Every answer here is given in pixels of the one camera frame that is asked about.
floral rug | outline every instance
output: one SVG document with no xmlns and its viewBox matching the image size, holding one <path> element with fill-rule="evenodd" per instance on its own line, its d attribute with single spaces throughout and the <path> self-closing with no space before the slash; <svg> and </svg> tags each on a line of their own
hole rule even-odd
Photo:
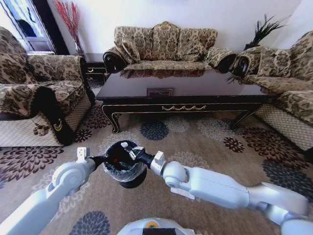
<svg viewBox="0 0 313 235">
<path fill-rule="evenodd" d="M 99 105 L 92 107 L 71 146 L 0 149 L 0 222 L 48 185 L 58 166 L 75 161 L 77 147 L 89 146 L 96 155 L 124 139 L 151 154 L 163 151 L 168 161 L 228 174 L 245 186 L 272 182 L 313 202 L 313 166 L 253 117 L 232 131 L 228 124 L 234 113 L 119 115 L 121 132 L 112 134 Z M 278 226 L 260 212 L 228 210 L 173 194 L 151 171 L 139 187 L 126 189 L 101 167 L 77 193 L 61 201 L 42 234 L 115 235 L 128 222 L 146 217 L 169 218 L 203 235 L 279 234 Z"/>
</svg>

coffee table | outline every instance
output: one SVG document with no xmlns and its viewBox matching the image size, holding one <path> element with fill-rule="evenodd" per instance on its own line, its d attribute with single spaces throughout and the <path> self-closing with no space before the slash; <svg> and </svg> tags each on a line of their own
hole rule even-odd
<svg viewBox="0 0 313 235">
<path fill-rule="evenodd" d="M 227 82 L 230 75 L 214 70 L 122 70 L 110 75 L 96 99 L 103 101 L 113 133 L 119 132 L 115 114 L 121 113 L 240 111 L 230 123 L 234 129 L 277 94 L 237 80 Z"/>
</svg>

armchair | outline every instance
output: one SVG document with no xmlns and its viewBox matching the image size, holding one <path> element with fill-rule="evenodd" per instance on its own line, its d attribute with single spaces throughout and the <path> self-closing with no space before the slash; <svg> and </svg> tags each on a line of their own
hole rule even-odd
<svg viewBox="0 0 313 235">
<path fill-rule="evenodd" d="M 213 47 L 217 31 L 211 28 L 178 28 L 169 22 L 151 28 L 115 28 L 115 46 L 103 55 L 107 73 L 124 70 L 219 70 L 228 72 L 236 54 Z M 123 41 L 130 41 L 140 56 L 135 63 Z"/>
<path fill-rule="evenodd" d="M 0 27 L 0 146 L 69 145 L 94 94 L 79 56 L 27 55 Z"/>
</svg>

floral sofa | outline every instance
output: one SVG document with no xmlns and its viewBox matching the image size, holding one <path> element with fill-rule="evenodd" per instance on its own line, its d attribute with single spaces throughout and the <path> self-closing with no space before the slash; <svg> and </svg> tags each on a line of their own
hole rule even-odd
<svg viewBox="0 0 313 235">
<path fill-rule="evenodd" d="M 313 31 L 288 50 L 262 46 L 245 50 L 238 55 L 233 74 L 241 82 L 280 94 L 257 116 L 313 156 Z"/>
<path fill-rule="evenodd" d="M 115 46 L 103 55 L 107 73 L 124 70 L 210 70 L 228 72 L 236 54 L 213 47 L 217 31 L 178 28 L 163 22 L 151 28 L 119 26 Z"/>
<path fill-rule="evenodd" d="M 94 102 L 79 56 L 27 55 L 0 27 L 0 146 L 57 146 Z"/>
</svg>

flower pattern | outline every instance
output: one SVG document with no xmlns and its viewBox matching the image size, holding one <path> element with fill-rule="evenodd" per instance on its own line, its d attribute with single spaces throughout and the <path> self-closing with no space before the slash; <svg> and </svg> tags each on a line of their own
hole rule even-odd
<svg viewBox="0 0 313 235">
<path fill-rule="evenodd" d="M 44 169 L 47 164 L 53 163 L 61 153 L 63 153 L 62 147 L 54 146 L 8 148 L 0 156 L 1 168 L 6 173 L 4 179 L 19 180 L 36 173 Z"/>
<path fill-rule="evenodd" d="M 168 161 L 177 161 L 182 165 L 189 166 L 189 167 L 202 167 L 204 169 L 209 169 L 209 164 L 205 159 L 202 157 L 195 155 L 191 152 L 178 152 L 175 153 L 173 156 L 168 158 Z"/>
<path fill-rule="evenodd" d="M 95 89 L 98 87 L 103 87 L 104 85 L 104 80 L 103 79 L 94 79 L 94 78 L 89 78 L 88 84 L 91 87 L 91 89 Z"/>
<path fill-rule="evenodd" d="M 141 134 L 151 141 L 160 141 L 164 139 L 168 133 L 168 127 L 160 121 L 145 122 L 140 127 Z"/>
<path fill-rule="evenodd" d="M 297 169 L 309 166 L 302 154 L 271 130 L 250 127 L 246 129 L 243 138 L 262 157 Z"/>
<path fill-rule="evenodd" d="M 74 142 L 81 143 L 88 140 L 92 136 L 92 132 L 89 129 L 81 129 L 76 131 Z"/>
<path fill-rule="evenodd" d="M 50 127 L 48 125 L 40 125 L 35 123 L 34 135 L 45 136 L 49 133 Z"/>
<path fill-rule="evenodd" d="M 230 150 L 234 151 L 235 153 L 243 153 L 245 151 L 244 144 L 234 139 L 232 137 L 226 137 L 223 140 L 225 147 L 229 148 Z"/>
<path fill-rule="evenodd" d="M 169 130 L 178 133 L 185 132 L 189 129 L 189 123 L 182 117 L 169 117 L 164 123 Z"/>
<path fill-rule="evenodd" d="M 83 124 L 88 128 L 104 128 L 111 125 L 110 121 L 103 115 L 101 105 L 94 106 Z"/>
<path fill-rule="evenodd" d="M 38 191 L 48 186 L 51 183 L 53 173 L 55 172 L 57 168 L 58 166 L 55 169 L 51 169 L 49 173 L 44 174 L 43 177 L 38 182 L 38 184 L 34 185 L 31 188 L 33 192 Z M 86 193 L 86 189 L 89 186 L 90 186 L 90 183 L 87 182 L 80 187 L 78 192 L 72 194 L 71 196 L 66 196 L 65 198 L 63 198 L 62 201 L 60 202 L 59 209 L 56 212 L 53 219 L 58 219 L 62 214 L 67 213 L 71 209 L 75 208 L 77 203 L 83 200 L 84 194 Z"/>
<path fill-rule="evenodd" d="M 103 212 L 91 211 L 80 218 L 69 235 L 109 235 L 109 220 Z"/>
<path fill-rule="evenodd" d="M 117 134 L 111 134 L 103 139 L 102 144 L 99 146 L 98 154 L 103 154 L 108 147 L 121 140 L 130 140 L 135 143 L 139 142 L 139 138 L 129 131 L 122 131 Z"/>
<path fill-rule="evenodd" d="M 217 141 L 223 141 L 224 138 L 235 135 L 226 122 L 211 117 L 198 120 L 197 126 L 202 134 Z"/>
<path fill-rule="evenodd" d="M 230 118 L 222 118 L 221 119 L 223 122 L 226 122 L 227 126 L 230 125 L 232 119 Z M 241 136 L 246 130 L 246 127 L 242 124 L 242 123 L 239 123 L 236 125 L 236 128 L 234 130 L 232 130 L 232 132 L 235 134 L 235 135 L 239 135 Z"/>
<path fill-rule="evenodd" d="M 313 181 L 306 174 L 271 160 L 264 160 L 262 166 L 271 182 L 298 192 L 313 202 Z"/>
</svg>

